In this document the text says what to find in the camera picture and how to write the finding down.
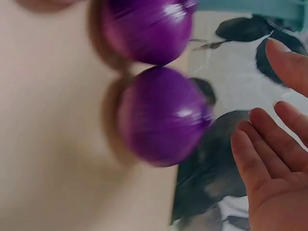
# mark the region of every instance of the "black pattern shape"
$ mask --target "black pattern shape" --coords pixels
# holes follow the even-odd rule
[[[262,17],[233,18],[222,22],[216,35],[226,41],[251,42],[270,34],[271,26]]]
[[[237,216],[228,216],[227,221],[241,230],[250,230],[249,218],[237,217]]]
[[[180,219],[182,229],[225,196],[246,195],[230,138],[236,125],[248,118],[249,111],[224,114],[205,133],[189,158],[180,163],[172,222]]]
[[[210,82],[207,80],[201,79],[201,78],[197,78],[197,77],[190,78],[190,80],[192,80],[198,86],[202,94],[206,97],[208,104],[214,107],[216,104],[217,98],[216,98],[216,94]]]
[[[300,40],[295,36],[289,34],[287,31],[274,30],[271,34],[271,38],[279,40],[285,44],[291,51],[307,56],[308,53]],[[256,65],[257,69],[267,76],[274,83],[284,85],[280,78],[276,75],[274,70],[271,68],[270,63],[266,57],[265,46],[268,38],[264,39],[257,48],[256,52]]]
[[[221,220],[221,210],[214,204],[205,213],[193,217],[183,231],[222,231]]]

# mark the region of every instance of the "shiny purple fabric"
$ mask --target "shiny purple fabric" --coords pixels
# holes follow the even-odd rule
[[[166,65],[184,51],[195,8],[196,0],[109,0],[102,30],[123,56]]]
[[[123,94],[118,128],[125,143],[158,167],[185,160],[211,125],[211,110],[199,90],[179,72],[153,67]]]

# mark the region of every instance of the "hand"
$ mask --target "hand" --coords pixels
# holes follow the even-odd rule
[[[308,58],[269,40],[268,60],[285,84],[308,97]],[[308,117],[286,102],[276,114],[308,146]],[[262,109],[253,109],[231,138],[245,183],[253,231],[303,231],[308,227],[308,153]]]

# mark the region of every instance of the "fingernail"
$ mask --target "fingernail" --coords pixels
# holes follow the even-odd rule
[[[277,104],[279,104],[281,102],[281,100],[278,100],[278,101],[275,101],[274,103],[273,103],[273,107],[275,107]]]
[[[284,45],[282,42],[280,42],[280,41],[278,41],[278,40],[276,40],[276,39],[273,39],[273,38],[268,38],[269,39],[269,41],[272,41],[273,42],[273,44],[274,44],[274,46],[275,46],[275,48],[277,49],[277,50],[280,50],[280,51],[282,51],[282,52],[290,52],[291,50],[286,46],[286,45]]]

